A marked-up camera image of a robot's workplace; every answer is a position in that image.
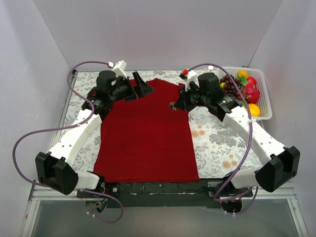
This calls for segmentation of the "red t-shirt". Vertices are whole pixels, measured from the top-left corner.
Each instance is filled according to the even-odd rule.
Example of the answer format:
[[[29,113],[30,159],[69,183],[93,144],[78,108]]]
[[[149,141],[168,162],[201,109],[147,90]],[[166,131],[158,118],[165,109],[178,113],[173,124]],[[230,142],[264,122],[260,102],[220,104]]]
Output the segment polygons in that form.
[[[101,124],[94,172],[107,182],[196,182],[199,180],[188,113],[173,111],[179,86],[148,82],[150,95],[120,100]]]

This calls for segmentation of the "round brooch badge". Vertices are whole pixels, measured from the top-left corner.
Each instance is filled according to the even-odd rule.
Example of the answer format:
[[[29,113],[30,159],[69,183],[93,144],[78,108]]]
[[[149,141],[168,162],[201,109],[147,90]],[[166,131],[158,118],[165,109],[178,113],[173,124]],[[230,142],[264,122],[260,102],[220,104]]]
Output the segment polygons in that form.
[[[169,107],[171,110],[176,111],[177,108],[174,106],[174,104],[175,104],[174,102],[170,102]]]

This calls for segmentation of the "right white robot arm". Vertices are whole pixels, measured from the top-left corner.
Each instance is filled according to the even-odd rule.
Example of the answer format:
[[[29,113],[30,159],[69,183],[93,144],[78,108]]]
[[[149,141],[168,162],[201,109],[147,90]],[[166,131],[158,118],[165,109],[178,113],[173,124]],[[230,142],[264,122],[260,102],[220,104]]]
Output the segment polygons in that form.
[[[226,175],[223,189],[227,195],[235,196],[241,189],[251,187],[261,187],[272,193],[297,175],[299,150],[295,146],[286,147],[250,120],[240,100],[232,94],[223,94],[214,73],[197,75],[184,70],[180,77],[186,83],[180,88],[179,99],[173,108],[189,112],[195,107],[206,107],[251,146],[262,164],[259,168],[236,169]]]

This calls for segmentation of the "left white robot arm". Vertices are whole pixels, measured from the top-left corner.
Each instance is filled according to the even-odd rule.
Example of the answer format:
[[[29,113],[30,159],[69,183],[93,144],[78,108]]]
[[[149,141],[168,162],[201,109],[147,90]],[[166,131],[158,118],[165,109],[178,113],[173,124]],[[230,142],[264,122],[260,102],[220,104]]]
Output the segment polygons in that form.
[[[105,191],[105,179],[92,171],[76,172],[72,168],[74,160],[91,133],[101,125],[110,113],[113,104],[121,99],[132,101],[143,98],[154,89],[144,82],[138,72],[133,72],[135,85],[129,77],[113,71],[101,71],[96,86],[74,122],[74,127],[47,153],[40,152],[35,158],[39,182],[64,195],[74,190],[87,189],[93,197],[101,197]]]

